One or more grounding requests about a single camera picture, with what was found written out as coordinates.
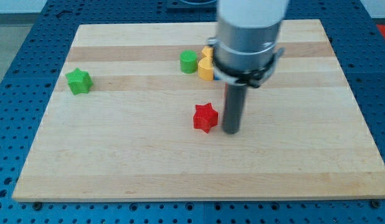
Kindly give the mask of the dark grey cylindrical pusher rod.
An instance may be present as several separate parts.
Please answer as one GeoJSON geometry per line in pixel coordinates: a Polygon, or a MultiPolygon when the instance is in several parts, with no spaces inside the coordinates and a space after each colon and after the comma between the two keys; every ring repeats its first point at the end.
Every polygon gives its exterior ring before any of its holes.
{"type": "Polygon", "coordinates": [[[237,86],[226,83],[222,129],[227,134],[236,134],[240,129],[246,93],[246,85],[237,86]]]}

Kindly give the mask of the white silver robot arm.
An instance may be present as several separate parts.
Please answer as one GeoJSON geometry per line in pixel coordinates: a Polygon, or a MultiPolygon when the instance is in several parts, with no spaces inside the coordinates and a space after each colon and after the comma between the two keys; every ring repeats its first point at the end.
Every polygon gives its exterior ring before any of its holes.
{"type": "Polygon", "coordinates": [[[222,130],[240,129],[248,88],[259,88],[274,73],[284,49],[277,37],[288,0],[220,0],[212,47],[214,76],[225,83],[222,130]]]}

